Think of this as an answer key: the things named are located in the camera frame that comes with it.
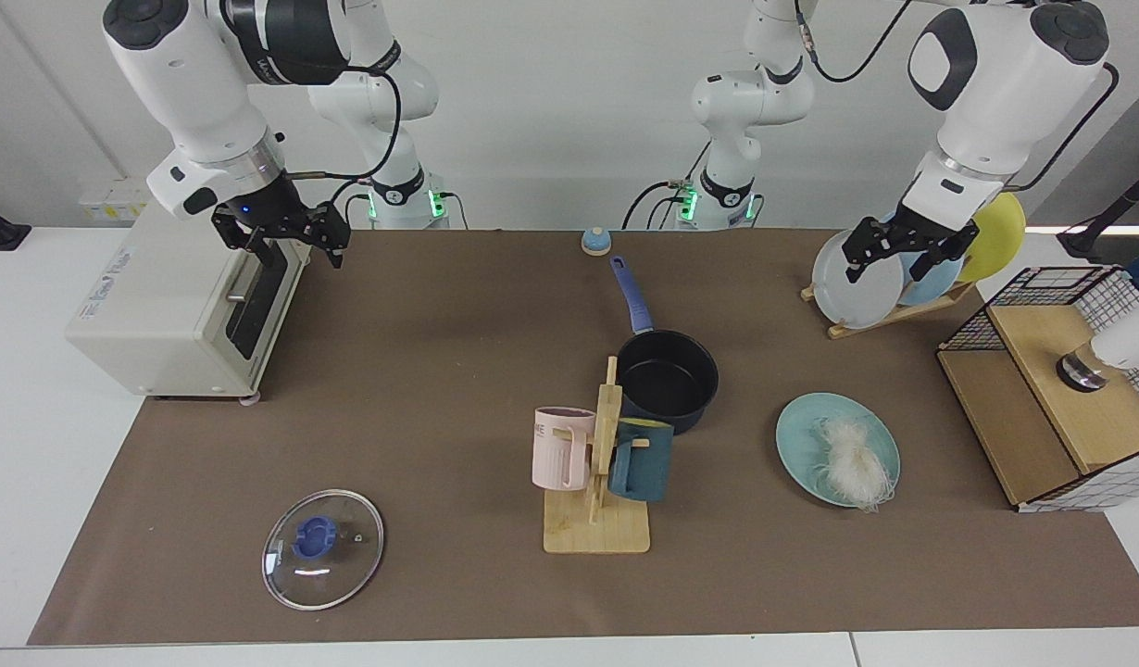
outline label sticker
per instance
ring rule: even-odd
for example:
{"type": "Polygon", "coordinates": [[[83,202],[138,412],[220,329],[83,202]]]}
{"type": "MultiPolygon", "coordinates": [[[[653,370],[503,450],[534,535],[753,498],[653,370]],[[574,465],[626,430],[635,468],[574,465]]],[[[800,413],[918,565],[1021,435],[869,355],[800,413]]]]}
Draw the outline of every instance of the label sticker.
{"type": "Polygon", "coordinates": [[[88,298],[83,300],[79,311],[80,320],[96,320],[97,313],[100,312],[108,295],[112,294],[113,287],[116,286],[117,275],[121,275],[125,266],[129,266],[129,262],[133,262],[134,254],[137,254],[136,246],[124,246],[124,248],[116,250],[116,255],[113,255],[108,266],[105,266],[96,287],[91,289],[91,295],[88,295],[88,298]]]}

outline plate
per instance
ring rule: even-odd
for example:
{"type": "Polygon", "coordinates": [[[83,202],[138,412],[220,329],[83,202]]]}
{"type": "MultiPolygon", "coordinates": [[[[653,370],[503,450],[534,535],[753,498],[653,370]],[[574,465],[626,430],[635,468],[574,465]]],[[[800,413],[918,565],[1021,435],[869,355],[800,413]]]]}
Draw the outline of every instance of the plate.
{"type": "Polygon", "coordinates": [[[776,447],[788,474],[804,491],[829,504],[854,507],[833,491],[825,475],[816,472],[816,467],[827,463],[829,459],[828,445],[816,434],[816,427],[820,419],[842,417],[866,421],[869,427],[867,446],[882,461],[887,477],[899,483],[899,445],[894,444],[891,431],[874,412],[845,396],[806,394],[795,398],[776,423],[776,447]]]}
{"type": "Polygon", "coordinates": [[[947,291],[951,290],[952,285],[956,283],[956,279],[960,275],[960,270],[964,269],[964,257],[960,257],[956,262],[941,262],[936,266],[933,266],[933,270],[928,271],[928,274],[923,280],[912,281],[911,266],[921,256],[923,253],[903,253],[899,255],[899,260],[903,262],[903,283],[907,283],[903,295],[899,297],[900,306],[921,306],[941,298],[947,291]]]}
{"type": "Polygon", "coordinates": [[[845,329],[869,329],[886,320],[903,295],[903,261],[898,256],[871,263],[858,283],[850,282],[850,263],[841,252],[850,229],[829,239],[812,265],[812,295],[820,312],[845,329]]]}
{"type": "Polygon", "coordinates": [[[977,223],[976,239],[964,256],[960,282],[976,282],[998,274],[1014,261],[1026,237],[1026,212],[1011,192],[1002,192],[992,204],[973,216],[977,223]]]}

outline light blue plate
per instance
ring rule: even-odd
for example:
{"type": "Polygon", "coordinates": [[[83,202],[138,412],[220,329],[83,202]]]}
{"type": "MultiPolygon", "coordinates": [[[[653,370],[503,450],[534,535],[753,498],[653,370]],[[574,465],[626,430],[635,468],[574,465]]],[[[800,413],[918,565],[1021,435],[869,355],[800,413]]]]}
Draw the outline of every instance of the light blue plate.
{"type": "Polygon", "coordinates": [[[941,262],[933,270],[928,271],[920,282],[912,282],[911,266],[923,255],[923,253],[901,253],[900,261],[903,261],[903,283],[908,285],[907,290],[899,297],[900,306],[921,306],[941,298],[945,291],[951,290],[956,279],[964,269],[964,257],[956,262],[941,262]]]}
{"type": "Polygon", "coordinates": [[[776,423],[776,447],[780,460],[797,485],[823,502],[838,507],[853,507],[841,499],[818,474],[818,466],[828,463],[828,444],[816,428],[822,419],[859,418],[869,427],[866,444],[878,456],[887,477],[899,483],[899,447],[883,421],[866,406],[837,394],[806,394],[795,398],[776,423]]]}

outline brown tablecloth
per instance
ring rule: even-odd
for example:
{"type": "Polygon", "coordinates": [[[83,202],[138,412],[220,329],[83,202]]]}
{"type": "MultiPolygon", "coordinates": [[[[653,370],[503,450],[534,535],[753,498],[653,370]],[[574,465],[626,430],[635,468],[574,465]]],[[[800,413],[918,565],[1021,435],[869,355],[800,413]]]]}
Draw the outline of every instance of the brown tablecloth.
{"type": "Polygon", "coordinates": [[[1139,625],[1106,518],[1010,511],[937,367],[980,299],[828,341],[797,297],[828,236],[616,236],[657,324],[708,346],[721,388],[677,440],[652,552],[566,557],[541,550],[532,410],[593,405],[630,336],[607,262],[576,233],[358,233],[344,270],[309,266],[260,405],[144,405],[31,642],[1139,625]],[[776,419],[810,392],[863,402],[899,440],[879,514],[782,469],[776,419]],[[384,565],[349,603],[290,611],[262,545],[336,486],[384,512],[384,565]]]}

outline black saucepan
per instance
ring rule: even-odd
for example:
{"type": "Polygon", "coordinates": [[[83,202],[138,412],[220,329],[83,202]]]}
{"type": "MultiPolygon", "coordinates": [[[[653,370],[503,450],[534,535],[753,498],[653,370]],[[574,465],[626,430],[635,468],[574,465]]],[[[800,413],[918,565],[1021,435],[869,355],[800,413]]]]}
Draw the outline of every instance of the black saucepan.
{"type": "Polygon", "coordinates": [[[653,326],[640,285],[623,257],[612,257],[612,270],[628,300],[634,332],[620,349],[623,414],[664,421],[678,435],[685,434],[718,393],[718,364],[700,343],[653,326]]]}

